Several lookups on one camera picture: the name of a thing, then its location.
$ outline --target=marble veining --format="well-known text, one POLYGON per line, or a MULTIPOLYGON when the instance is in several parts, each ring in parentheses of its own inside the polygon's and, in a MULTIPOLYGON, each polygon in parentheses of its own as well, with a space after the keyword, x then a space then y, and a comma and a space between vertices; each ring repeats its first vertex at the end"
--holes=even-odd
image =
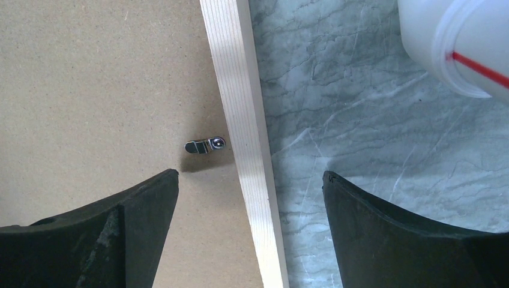
POLYGON ((405 53, 396 0, 251 0, 291 287, 342 287, 332 170, 405 209, 509 230, 509 106, 456 95, 405 53))

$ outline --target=metal hardware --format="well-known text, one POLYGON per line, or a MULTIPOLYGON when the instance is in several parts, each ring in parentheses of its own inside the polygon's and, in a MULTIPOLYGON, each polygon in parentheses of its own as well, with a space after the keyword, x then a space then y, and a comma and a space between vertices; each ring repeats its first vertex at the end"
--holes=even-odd
POLYGON ((189 141, 184 149, 191 154, 207 154, 214 150, 221 150, 226 147, 226 141, 221 137, 212 137, 201 140, 189 141))

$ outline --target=red stripe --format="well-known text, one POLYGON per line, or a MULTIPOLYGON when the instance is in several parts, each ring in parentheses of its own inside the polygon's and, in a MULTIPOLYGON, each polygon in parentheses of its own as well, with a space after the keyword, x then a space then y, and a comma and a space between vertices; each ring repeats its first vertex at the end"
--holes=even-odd
POLYGON ((453 52, 452 57, 454 60, 460 62, 461 64, 467 66, 468 68, 474 70, 475 72, 509 89, 509 78, 507 76, 504 76, 498 73, 497 71, 484 66, 479 62, 475 62, 474 60, 465 57, 459 54, 458 52, 453 52))

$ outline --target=wood grain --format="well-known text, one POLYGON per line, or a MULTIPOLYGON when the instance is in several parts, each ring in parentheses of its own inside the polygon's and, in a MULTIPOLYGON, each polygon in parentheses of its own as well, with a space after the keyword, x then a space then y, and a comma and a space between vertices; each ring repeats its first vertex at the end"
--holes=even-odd
POLYGON ((248 0, 200 0, 265 287, 289 287, 248 0))

